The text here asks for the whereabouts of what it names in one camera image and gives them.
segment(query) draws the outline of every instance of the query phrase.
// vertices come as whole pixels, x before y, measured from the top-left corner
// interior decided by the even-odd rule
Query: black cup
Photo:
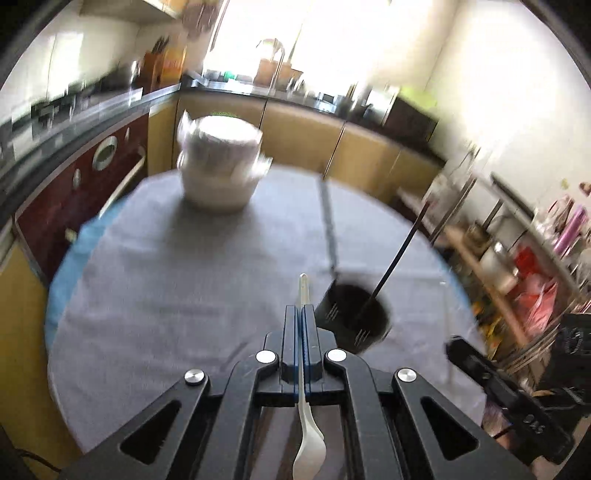
[[[316,326],[333,332],[339,348],[355,354],[363,352],[383,340],[391,327],[386,310],[377,299],[359,316],[370,296],[359,285],[332,282],[314,310]]]

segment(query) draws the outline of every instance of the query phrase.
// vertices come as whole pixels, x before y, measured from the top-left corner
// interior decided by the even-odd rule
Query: black straw
[[[421,221],[423,220],[423,217],[427,213],[427,209],[429,208],[429,205],[430,205],[430,202],[425,202],[425,204],[423,205],[423,208],[421,209],[420,213],[418,214],[417,219],[414,221],[413,226],[411,227],[407,237],[404,239],[404,242],[402,243],[400,250],[398,250],[396,257],[394,257],[394,260],[392,260],[392,263],[390,263],[390,266],[386,270],[386,273],[384,274],[384,276],[379,281],[378,285],[375,287],[375,290],[373,291],[373,293],[370,295],[370,297],[367,299],[367,301],[361,307],[361,310],[359,311],[357,318],[360,318],[365,313],[365,310],[368,308],[368,306],[371,304],[371,302],[373,300],[375,300],[375,297],[378,295],[379,291],[382,290],[382,287],[388,281],[390,275],[394,271],[394,267],[396,267],[396,265],[398,265],[398,263],[400,262],[400,259],[402,258],[402,255],[404,254],[404,252],[408,248],[410,241],[413,239],[414,234],[417,233],[418,227],[419,227],[419,225],[421,225]]]

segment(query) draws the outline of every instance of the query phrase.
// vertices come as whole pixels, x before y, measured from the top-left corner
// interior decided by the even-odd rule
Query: kitchen counter
[[[179,90],[183,92],[219,92],[244,95],[266,100],[284,102],[289,105],[312,109],[323,115],[336,116],[332,103],[315,98],[285,92],[269,92],[267,88],[245,85],[238,82],[206,82],[202,77],[184,75],[180,84],[172,85],[147,95],[140,96],[137,90],[130,90],[115,97],[109,96],[97,105],[89,106],[83,112],[72,116],[58,125],[33,136],[22,135],[13,142],[14,157],[0,165],[0,227],[6,225],[18,207],[35,189],[69,157],[79,151],[93,138],[125,118],[147,113],[150,107],[167,101]],[[406,140],[393,138],[381,126],[369,120],[347,120],[372,132],[407,147],[438,167],[446,161],[429,149],[428,145],[411,144]]]
[[[265,100],[274,100],[278,102],[288,103],[290,105],[298,105],[304,108],[310,108],[312,110],[326,115],[337,116],[335,112],[336,107],[332,103],[324,102],[316,98],[286,92],[270,92],[269,89],[265,87],[246,85],[239,82],[209,82],[203,77],[201,77],[201,75],[198,75],[197,78],[185,75],[183,79],[182,89],[185,91],[190,89],[196,89],[205,92],[233,93],[236,95],[250,96]],[[390,132],[388,132],[386,129],[381,127],[381,125],[377,125],[371,120],[365,118],[343,119],[348,121],[349,123],[359,125],[360,127],[371,130],[374,133],[383,135],[384,137],[387,137],[390,140],[399,143],[403,147],[407,147],[411,150],[414,150],[441,168],[443,168],[446,164],[445,159],[437,155],[433,150],[431,150],[431,148],[426,143],[419,144],[417,142],[412,142],[407,139],[397,138],[393,136]]]
[[[130,90],[103,99],[35,138],[19,137],[13,142],[14,158],[0,168],[0,228],[57,167],[88,142],[127,117],[148,113],[179,88],[180,84],[172,85],[144,96]]]

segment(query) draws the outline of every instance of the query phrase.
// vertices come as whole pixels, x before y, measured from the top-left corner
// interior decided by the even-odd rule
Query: microwave
[[[438,120],[400,97],[398,91],[372,90],[365,117],[380,125],[393,139],[427,143]]]

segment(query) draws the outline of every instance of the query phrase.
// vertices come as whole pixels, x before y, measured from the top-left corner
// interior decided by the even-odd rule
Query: shelf
[[[474,256],[470,250],[464,245],[463,237],[464,237],[464,230],[458,228],[457,226],[446,226],[443,229],[443,233],[447,237],[447,241],[449,241],[450,245],[453,249],[461,256],[462,260],[466,262],[468,267],[472,269],[474,275],[480,280],[482,286],[486,290],[486,293],[490,297],[493,304],[499,310],[500,314],[503,315],[504,321],[506,325],[509,327],[513,336],[515,338],[515,343],[519,346],[519,348],[523,348],[530,340],[527,338],[521,323],[519,322],[513,308],[509,301],[502,295],[486,278],[482,267],[480,266],[480,262]]]
[[[562,259],[556,255],[554,248],[549,240],[546,240],[534,227],[530,219],[521,211],[521,209],[499,188],[490,183],[489,180],[478,178],[478,185],[484,186],[490,193],[497,196],[503,202],[504,211],[507,211],[511,216],[521,224],[521,226],[528,232],[535,242],[535,247],[539,253],[547,257],[558,273],[558,276],[564,281],[571,293],[578,297],[581,301],[586,301],[587,298],[581,293],[579,286],[575,282],[568,268]]]

